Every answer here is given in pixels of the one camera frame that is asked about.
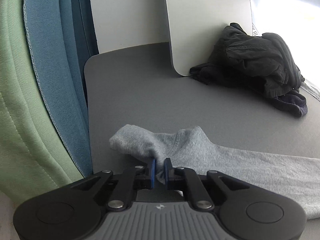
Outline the grey zip hoodie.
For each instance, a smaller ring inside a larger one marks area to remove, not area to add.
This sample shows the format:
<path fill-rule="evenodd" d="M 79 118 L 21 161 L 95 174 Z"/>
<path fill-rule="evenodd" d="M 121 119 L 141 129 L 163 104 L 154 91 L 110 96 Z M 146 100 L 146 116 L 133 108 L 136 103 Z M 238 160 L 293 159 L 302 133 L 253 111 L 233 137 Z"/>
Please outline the grey zip hoodie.
<path fill-rule="evenodd" d="M 291 198 L 308 219 L 319 218 L 319 159 L 261 153 L 219 146 L 195 126 L 175 134 L 153 133 L 125 125 L 110 138 L 110 148 L 138 160 L 156 160 L 156 178 L 164 182 L 164 161 L 198 174 L 217 170 Z"/>

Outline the light green fabric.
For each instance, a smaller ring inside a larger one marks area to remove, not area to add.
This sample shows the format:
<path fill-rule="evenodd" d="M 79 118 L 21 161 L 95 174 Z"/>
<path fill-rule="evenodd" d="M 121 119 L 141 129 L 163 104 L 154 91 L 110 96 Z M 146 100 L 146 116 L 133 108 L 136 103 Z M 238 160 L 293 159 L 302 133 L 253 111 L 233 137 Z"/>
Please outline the light green fabric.
<path fill-rule="evenodd" d="M 1 0 L 1 192 L 21 204 L 81 178 L 38 89 L 23 0 Z"/>

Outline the dark navy garment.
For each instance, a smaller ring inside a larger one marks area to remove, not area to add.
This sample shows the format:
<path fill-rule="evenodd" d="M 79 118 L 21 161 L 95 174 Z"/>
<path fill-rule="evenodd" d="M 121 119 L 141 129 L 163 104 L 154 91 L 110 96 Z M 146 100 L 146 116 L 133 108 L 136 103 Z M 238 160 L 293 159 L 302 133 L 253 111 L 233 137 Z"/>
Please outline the dark navy garment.
<path fill-rule="evenodd" d="M 296 90 L 267 100 L 276 109 L 289 113 L 295 118 L 304 117 L 308 113 L 306 98 Z"/>

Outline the black crumpled garment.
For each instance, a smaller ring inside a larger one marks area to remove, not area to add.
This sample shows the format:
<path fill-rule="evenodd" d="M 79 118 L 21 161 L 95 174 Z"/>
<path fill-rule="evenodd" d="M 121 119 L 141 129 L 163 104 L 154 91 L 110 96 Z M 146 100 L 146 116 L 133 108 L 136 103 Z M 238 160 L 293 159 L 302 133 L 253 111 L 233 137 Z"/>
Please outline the black crumpled garment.
<path fill-rule="evenodd" d="M 206 85 L 244 88 L 265 98 L 299 90 L 304 82 L 279 35 L 250 36 L 237 23 L 223 29 L 208 61 L 192 67 L 189 73 Z"/>

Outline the white curved board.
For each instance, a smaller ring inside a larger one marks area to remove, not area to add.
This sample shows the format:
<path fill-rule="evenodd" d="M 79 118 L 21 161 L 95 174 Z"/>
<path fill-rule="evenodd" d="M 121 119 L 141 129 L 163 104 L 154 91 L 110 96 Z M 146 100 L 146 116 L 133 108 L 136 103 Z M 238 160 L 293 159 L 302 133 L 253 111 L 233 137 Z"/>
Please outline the white curved board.
<path fill-rule="evenodd" d="M 167 42 L 181 76 L 208 59 L 230 23 L 252 32 L 250 0 L 91 0 L 91 7 L 100 52 Z"/>

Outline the blue fabric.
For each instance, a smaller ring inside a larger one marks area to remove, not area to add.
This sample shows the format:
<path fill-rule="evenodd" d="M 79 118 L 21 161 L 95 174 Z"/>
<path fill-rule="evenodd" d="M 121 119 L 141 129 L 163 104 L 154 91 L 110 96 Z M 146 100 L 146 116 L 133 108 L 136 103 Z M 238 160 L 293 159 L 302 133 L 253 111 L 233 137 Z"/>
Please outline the blue fabric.
<path fill-rule="evenodd" d="M 99 53 L 90 0 L 23 0 L 31 62 L 44 105 L 73 164 L 93 172 L 84 67 Z"/>

